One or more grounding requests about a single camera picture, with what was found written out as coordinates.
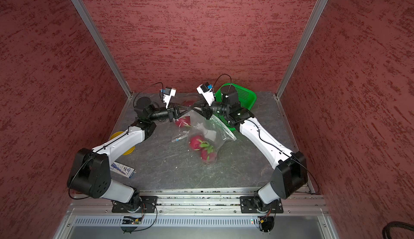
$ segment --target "gray tabletop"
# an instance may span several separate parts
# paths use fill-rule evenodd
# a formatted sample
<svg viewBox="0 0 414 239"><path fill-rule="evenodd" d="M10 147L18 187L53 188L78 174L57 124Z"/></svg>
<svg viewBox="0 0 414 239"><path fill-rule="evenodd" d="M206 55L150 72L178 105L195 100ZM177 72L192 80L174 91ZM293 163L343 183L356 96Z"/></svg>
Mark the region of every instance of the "gray tabletop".
<svg viewBox="0 0 414 239"><path fill-rule="evenodd" d="M180 97L198 94L177 94ZM293 149L281 114L271 92L256 92L257 101L251 112L262 126L287 148ZM158 94L148 96L161 105ZM117 123L124 131L134 122L136 113L132 103L123 119ZM226 141L219 149L213 165L201 162L198 153L188 150L187 140L171 142L178 127L174 123L158 122L151 137L137 144L134 152L122 155L118 163L135 168L130 178L111 172L112 178L139 190L232 188L265 185L273 172L266 157L245 136L233 131L237 140Z"/></svg>

